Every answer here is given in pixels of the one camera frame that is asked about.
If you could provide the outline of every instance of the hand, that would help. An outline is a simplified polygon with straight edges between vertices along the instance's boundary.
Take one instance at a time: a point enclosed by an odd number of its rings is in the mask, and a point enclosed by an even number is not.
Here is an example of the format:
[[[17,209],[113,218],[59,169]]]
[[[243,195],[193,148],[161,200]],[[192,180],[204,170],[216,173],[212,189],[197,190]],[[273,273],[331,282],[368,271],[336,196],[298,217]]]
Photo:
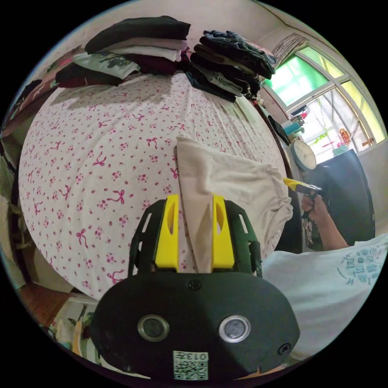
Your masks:
[[[328,218],[330,218],[327,207],[320,195],[317,195],[314,200],[305,195],[303,197],[301,207],[303,211],[310,212],[308,215],[309,218],[311,218],[317,224],[324,223]]]

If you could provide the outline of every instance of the green window pane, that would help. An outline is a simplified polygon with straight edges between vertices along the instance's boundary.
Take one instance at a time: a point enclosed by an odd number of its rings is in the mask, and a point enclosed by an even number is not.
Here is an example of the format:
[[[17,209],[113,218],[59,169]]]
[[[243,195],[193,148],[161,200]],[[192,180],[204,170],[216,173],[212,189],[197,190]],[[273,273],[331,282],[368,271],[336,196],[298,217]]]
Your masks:
[[[322,54],[315,51],[313,48],[306,47],[300,52],[325,69],[333,78],[338,78],[344,75],[344,73],[337,66],[330,62]]]
[[[266,84],[289,106],[328,80],[304,60],[293,57],[279,66]]]
[[[373,137],[375,138],[376,143],[385,140],[386,135],[376,115],[373,113],[371,106],[367,103],[364,96],[358,90],[356,85],[354,85],[352,81],[347,81],[344,82],[341,86],[348,92],[350,97],[360,109],[361,113],[364,115],[365,120],[367,121],[368,125],[372,130]]]

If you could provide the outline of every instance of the qr code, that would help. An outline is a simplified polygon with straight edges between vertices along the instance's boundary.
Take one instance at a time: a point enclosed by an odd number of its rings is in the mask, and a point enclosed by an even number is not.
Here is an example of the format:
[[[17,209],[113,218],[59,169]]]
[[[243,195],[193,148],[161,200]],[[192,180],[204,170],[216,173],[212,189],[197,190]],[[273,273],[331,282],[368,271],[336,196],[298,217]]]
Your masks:
[[[174,378],[208,380],[207,353],[174,352]]]

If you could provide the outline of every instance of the person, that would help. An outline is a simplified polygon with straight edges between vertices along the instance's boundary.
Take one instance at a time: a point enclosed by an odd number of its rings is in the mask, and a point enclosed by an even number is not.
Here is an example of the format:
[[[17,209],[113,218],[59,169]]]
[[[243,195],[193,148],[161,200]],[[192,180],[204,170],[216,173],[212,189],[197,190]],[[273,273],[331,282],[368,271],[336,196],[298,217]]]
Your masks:
[[[349,246],[320,196],[304,196],[301,207],[316,223],[324,251],[275,251],[262,263],[263,278],[287,297],[300,327],[294,361],[315,355],[346,328],[368,298],[388,251],[388,233]]]

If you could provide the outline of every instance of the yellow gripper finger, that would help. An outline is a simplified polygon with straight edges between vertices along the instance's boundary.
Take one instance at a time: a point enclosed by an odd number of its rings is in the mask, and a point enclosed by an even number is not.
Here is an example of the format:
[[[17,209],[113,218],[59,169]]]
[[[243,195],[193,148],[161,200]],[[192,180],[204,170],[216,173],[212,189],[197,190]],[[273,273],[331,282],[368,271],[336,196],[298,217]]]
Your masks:
[[[164,206],[155,264],[158,269],[179,272],[179,196],[169,195]]]
[[[230,270],[233,265],[233,246],[226,216],[225,200],[222,196],[214,194],[211,270]]]

